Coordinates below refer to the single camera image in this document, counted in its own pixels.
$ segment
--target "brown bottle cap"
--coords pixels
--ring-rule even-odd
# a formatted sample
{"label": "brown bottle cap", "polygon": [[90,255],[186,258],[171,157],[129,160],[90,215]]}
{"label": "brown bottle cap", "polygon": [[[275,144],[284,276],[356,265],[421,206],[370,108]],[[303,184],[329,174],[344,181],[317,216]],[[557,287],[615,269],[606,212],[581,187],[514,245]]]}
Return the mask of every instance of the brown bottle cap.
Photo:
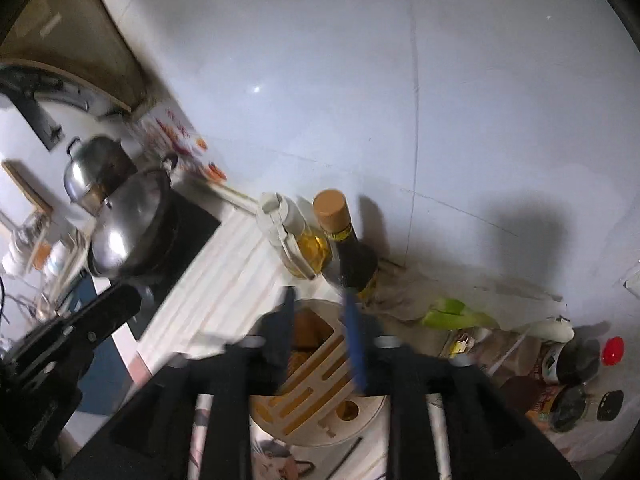
{"label": "brown bottle cap", "polygon": [[328,233],[338,233],[351,223],[347,199],[337,189],[325,189],[316,195],[314,213]]}

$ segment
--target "red cap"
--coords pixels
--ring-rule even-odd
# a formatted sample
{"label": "red cap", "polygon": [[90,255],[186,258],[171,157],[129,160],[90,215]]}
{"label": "red cap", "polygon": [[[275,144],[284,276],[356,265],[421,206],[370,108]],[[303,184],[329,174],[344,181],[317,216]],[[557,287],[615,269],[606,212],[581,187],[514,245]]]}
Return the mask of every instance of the red cap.
{"label": "red cap", "polygon": [[605,366],[617,365],[625,354],[625,341],[621,337],[612,337],[602,349],[602,364]]}

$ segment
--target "black stove top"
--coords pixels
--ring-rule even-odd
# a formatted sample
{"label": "black stove top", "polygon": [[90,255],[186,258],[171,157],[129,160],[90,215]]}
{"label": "black stove top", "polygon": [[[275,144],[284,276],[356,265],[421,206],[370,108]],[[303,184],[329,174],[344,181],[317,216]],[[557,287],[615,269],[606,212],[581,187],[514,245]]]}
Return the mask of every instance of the black stove top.
{"label": "black stove top", "polygon": [[142,337],[142,333],[164,299],[220,225],[218,219],[204,211],[203,208],[173,190],[171,193],[178,212],[178,234],[174,246],[167,256],[167,263],[163,266],[165,268],[162,280],[150,286],[154,296],[153,305],[140,310],[138,314],[127,321],[136,340]]}

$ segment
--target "soy sauce bottle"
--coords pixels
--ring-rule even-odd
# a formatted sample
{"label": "soy sauce bottle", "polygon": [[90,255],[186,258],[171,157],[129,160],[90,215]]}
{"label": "soy sauce bottle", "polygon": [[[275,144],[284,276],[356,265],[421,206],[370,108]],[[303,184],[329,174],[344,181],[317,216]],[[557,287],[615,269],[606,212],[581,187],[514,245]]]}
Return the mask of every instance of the soy sauce bottle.
{"label": "soy sauce bottle", "polygon": [[376,284],[378,257],[358,241],[343,193],[337,189],[321,191],[314,199],[314,212],[333,255],[322,275],[334,286],[354,290],[366,303]]}

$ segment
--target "stainless steel pot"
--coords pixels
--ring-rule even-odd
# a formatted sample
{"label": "stainless steel pot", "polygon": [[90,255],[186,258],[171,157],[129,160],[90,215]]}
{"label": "stainless steel pot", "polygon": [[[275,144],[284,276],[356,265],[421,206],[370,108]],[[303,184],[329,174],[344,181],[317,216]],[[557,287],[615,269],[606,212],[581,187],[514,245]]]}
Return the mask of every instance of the stainless steel pot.
{"label": "stainless steel pot", "polygon": [[66,147],[71,161],[65,170],[65,190],[72,203],[98,216],[104,199],[136,173],[136,165],[120,143],[109,137],[93,137],[72,155],[76,142],[78,137]]}
{"label": "stainless steel pot", "polygon": [[95,276],[120,278],[143,274],[168,252],[177,229],[172,213],[168,168],[130,176],[110,197],[98,215],[91,238],[89,267]]}

